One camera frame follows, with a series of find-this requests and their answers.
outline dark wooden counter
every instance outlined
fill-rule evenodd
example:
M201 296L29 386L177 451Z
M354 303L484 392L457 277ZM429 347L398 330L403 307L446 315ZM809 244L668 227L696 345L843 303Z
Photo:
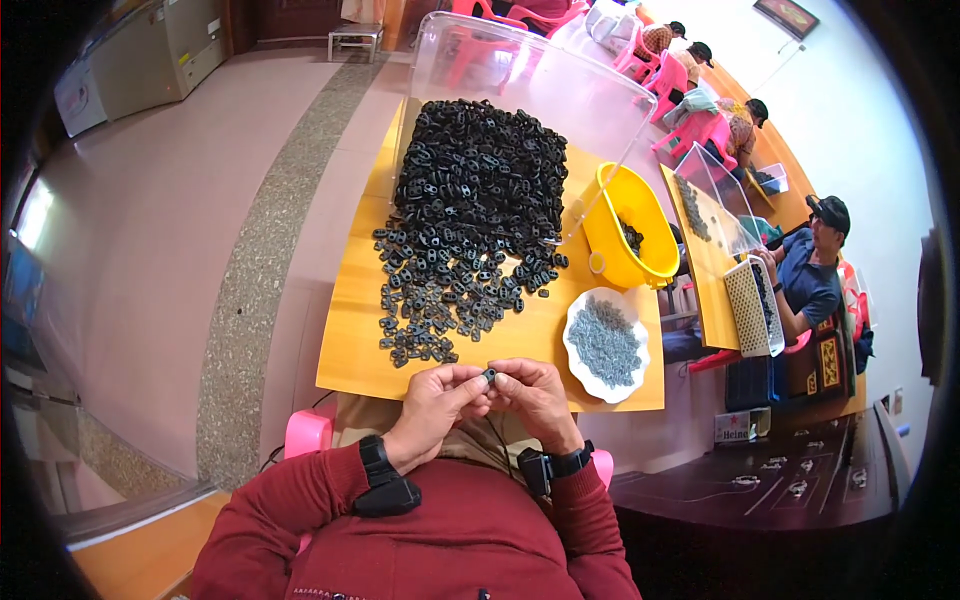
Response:
M644 598L846 593L877 558L909 487L885 421L879 403L803 428L774 421L762 442L616 475L610 495ZM771 459L785 462L770 468ZM756 481L734 483L739 476ZM802 482L803 493L789 490Z

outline blue shirt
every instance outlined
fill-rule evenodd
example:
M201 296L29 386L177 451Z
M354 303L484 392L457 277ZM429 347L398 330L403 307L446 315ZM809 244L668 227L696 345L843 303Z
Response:
M803 311L810 328L827 320L840 305L843 293L837 266L810 264L813 231L803 228L783 240L784 258L777 265L777 279L794 314Z

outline tiled floor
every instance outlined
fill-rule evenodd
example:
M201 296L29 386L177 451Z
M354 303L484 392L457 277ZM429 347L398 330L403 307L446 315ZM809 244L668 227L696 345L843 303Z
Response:
M283 444L290 414L310 407L324 393L314 380L333 282L353 212L399 106L408 72L403 62L384 65L337 142L303 223L267 362L261 462L272 448Z
M230 60L185 102L65 144L31 198L54 198L36 247L46 346L92 415L188 476L224 270L267 170L341 66L322 52Z
M227 487L282 444L290 414L324 394L327 307L404 58L361 71L310 49L247 54L185 102L58 151L32 198L50 202L40 330L91 415L174 472ZM660 135L626 163L665 198L649 156ZM705 449L708 432L688 423L715 410L716 382L668 379L665 411L582 417L618 469Z

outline plaid shirt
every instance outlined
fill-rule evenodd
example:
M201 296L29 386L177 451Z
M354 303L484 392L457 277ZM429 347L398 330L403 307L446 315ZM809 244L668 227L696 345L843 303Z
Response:
M673 40L673 30L669 25L647 25L640 32L640 38L647 50L659 56L664 50L670 47L670 41ZM649 61L650 53L644 52L640 44L634 49L634 56L640 60Z
M727 141L727 156L736 160L742 150L752 154L756 144L754 131L754 117L750 111L732 98L721 98L717 101L717 108L730 123L730 140Z

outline wooden table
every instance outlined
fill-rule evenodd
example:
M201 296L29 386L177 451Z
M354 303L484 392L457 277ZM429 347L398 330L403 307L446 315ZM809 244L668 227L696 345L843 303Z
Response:
M739 350L740 338L736 333L733 307L727 295L727 283L723 278L724 273L736 266L736 260L713 241L708 243L693 234L690 222L686 219L684 201L673 179L673 170L661 165L660 171L663 173L663 181L666 183L674 212L677 213L677 224L684 239L686 259L690 265L690 277L693 279L693 290L697 296L697 308L700 312L704 346ZM702 198L707 197L706 192L699 191L698 194ZM711 222L710 217L714 215L706 214L712 204L717 208L720 207L713 201L700 203L701 217L707 222L710 237L716 240L719 239L720 233L713 230L717 226Z
M380 308L380 286L386 276L377 252L373 250L371 233L375 228L383 227L391 211L398 124L399 110L384 137L367 188L357 206L340 273L334 284L317 367L317 386L328 390L402 399L413 373L437 365L434 361L414 360L395 369L389 351L378 346L383 337L378 321L386 316ZM585 174L595 172L598 162L595 157L576 148L568 147L566 153L570 175L564 186L567 190L564 204L569 205L587 187L588 175ZM553 363L560 370L573 412L662 409L663 346L657 293L641 286L626 295L635 304L649 333L647 348L651 362L639 389L619 404L606 404L589 396L580 381L570 373L562 337L566 309L577 297L598 286L617 288L590 272L587 238L582 230L577 231L559 252L570 258L570 266L560 271L558 280L550 283L549 298L526 296L523 313L518 315L509 311L506 318L496 324L491 333L485 333L479 343L448 332L447 337L455 345L454 351L460 354L460 363L484 367L489 360L514 356Z

